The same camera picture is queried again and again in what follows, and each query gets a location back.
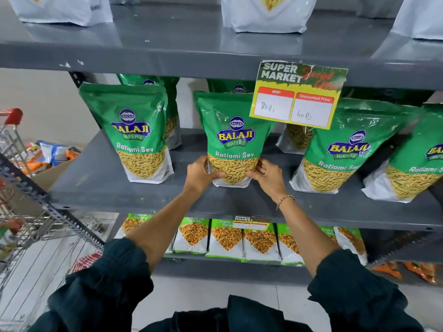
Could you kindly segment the orange snack packet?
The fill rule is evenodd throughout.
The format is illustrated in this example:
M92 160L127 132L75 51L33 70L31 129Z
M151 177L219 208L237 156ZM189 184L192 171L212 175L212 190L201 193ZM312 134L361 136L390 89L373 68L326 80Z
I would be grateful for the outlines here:
M371 268L372 271L388 274L396 279L402 280L402 274L395 261L386 261L385 263L376 265Z
M29 160L19 164L21 171L27 176L34 176L38 173L46 171L52 168L50 163L42 161L41 158L38 160Z
M401 264L430 284L436 285L438 283L436 277L437 266L435 264L424 262L401 262Z

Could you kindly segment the white snack pouch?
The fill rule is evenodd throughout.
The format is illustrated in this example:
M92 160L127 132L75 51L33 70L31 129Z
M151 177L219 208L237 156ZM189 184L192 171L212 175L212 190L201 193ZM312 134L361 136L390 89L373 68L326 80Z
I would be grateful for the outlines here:
M109 0L8 0L26 23L70 23L91 27L114 21Z
M236 33L304 33L317 0L221 0L223 26Z

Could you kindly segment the small yellow price tag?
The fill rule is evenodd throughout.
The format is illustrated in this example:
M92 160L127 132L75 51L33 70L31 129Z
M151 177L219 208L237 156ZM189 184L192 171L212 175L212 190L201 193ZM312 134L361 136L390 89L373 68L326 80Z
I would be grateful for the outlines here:
M233 227L244 230L266 231L272 220L269 217L235 216Z

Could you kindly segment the blue white snack packet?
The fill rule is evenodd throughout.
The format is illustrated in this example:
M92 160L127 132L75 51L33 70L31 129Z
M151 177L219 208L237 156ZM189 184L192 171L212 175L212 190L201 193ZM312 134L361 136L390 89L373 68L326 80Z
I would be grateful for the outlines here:
M71 150L71 146L46 141L39 141L38 144L41 148L44 160L51 166L58 166L63 162L68 161L66 152Z

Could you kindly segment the grey metal shelf unit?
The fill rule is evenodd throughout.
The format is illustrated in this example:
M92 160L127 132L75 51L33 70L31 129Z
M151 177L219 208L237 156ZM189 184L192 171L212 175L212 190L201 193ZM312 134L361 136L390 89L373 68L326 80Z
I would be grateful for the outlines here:
M316 10L304 34L234 33L211 4L113 6L114 23L82 28L22 23L0 0L0 68L79 73L153 72L252 80L265 59L347 68L346 85L443 90L443 43L389 33L390 21ZM388 260L443 265L443 186L409 204L373 201L361 178L389 154L394 137L336 195L296 193L321 225L363 228L369 267ZM203 132L185 128L165 183L130 183L103 131L49 192L69 210L151 213L178 194L186 166L206 150Z

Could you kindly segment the person's right hand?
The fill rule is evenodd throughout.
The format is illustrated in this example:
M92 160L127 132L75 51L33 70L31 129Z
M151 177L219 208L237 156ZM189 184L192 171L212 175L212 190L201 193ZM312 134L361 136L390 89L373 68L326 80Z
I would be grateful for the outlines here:
M252 171L263 173L263 181L258 182L259 186L279 207L280 203L288 196L280 167L260 157Z

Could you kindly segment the slotted grey metal post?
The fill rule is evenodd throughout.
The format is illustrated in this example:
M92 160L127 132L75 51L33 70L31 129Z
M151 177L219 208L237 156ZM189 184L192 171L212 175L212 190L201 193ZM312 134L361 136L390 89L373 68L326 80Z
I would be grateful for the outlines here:
M22 220L23 226L19 235L24 238L24 243L19 246L28 248L35 242L51 239L54 229L60 224L69 234L78 235L82 240L102 251L104 241L99 238L85 223L76 218L69 207L55 206L49 192L42 190L7 157L0 154L0 177L14 188L22 200L14 205L13 214L9 219Z

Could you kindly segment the row of small green-white bags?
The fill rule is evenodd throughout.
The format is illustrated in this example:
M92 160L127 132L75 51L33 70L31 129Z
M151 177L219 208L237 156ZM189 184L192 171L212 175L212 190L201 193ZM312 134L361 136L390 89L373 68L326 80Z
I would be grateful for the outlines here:
M115 235L125 237L153 215L128 214ZM361 232L357 228L320 227L342 249L357 255L363 266L368 256ZM305 262L285 223L269 223L266 231L233 227L233 220L185 217L165 254L204 255L209 258L240 262L265 262L283 266L304 266Z

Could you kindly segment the dark green shirt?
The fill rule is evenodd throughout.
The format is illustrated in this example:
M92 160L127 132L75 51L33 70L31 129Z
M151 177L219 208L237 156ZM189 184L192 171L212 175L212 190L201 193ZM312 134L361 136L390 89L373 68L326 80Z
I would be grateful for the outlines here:
M131 332L132 314L154 289L145 253L128 239L112 240L91 267L66 277L27 332ZM329 316L331 332L424 332L405 312L394 284L364 268L348 250L319 265L309 300ZM312 332L282 311L230 295L226 308L174 312L140 332Z

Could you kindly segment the person's right forearm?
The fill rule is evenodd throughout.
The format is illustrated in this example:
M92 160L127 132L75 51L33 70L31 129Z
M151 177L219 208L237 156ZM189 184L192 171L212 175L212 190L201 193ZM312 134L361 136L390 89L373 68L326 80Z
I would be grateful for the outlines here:
M315 277L323 260L341 250L341 247L326 235L300 208L295 198L288 194L279 205L311 276Z

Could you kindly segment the person's left hand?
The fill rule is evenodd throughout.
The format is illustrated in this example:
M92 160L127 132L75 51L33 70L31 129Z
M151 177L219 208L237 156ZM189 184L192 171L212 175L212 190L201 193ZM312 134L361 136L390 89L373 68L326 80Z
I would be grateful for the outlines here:
M200 197L212 183L207 179L208 156L201 156L198 160L187 167L187 176L183 188L183 194Z

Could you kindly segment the red white checked cloth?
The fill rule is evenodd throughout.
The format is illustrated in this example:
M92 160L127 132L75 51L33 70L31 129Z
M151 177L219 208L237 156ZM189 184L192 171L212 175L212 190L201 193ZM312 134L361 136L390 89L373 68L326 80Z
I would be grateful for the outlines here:
M102 252L96 252L90 255L80 257L73 264L72 268L69 271L69 274L73 274L83 269L91 267L92 264L96 262L97 259L99 259L100 257L102 257Z

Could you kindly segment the person's left forearm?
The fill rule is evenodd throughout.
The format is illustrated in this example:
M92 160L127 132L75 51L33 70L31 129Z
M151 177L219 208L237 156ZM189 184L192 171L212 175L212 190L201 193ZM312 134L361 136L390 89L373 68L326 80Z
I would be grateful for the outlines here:
M151 219L126 235L145 253L150 273L163 258L181 221L202 193L201 189L185 188Z

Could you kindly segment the green snack packet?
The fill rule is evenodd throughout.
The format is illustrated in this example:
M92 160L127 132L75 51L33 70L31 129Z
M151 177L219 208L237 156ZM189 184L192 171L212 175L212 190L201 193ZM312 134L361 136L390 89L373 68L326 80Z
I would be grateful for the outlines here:
M275 122L250 117L253 94L194 91L193 98L207 136L208 170L224 173L217 187L246 188Z

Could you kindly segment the cardboard box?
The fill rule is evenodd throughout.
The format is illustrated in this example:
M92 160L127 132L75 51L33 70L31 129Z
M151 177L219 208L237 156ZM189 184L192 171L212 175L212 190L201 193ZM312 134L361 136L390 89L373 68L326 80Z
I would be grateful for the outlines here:
M32 180L45 192L49 192L53 185L57 182L57 180L61 177L63 173L65 173L68 168L75 163L75 159L71 159L69 161L63 162L62 164L51 167L43 172L40 172L33 176Z

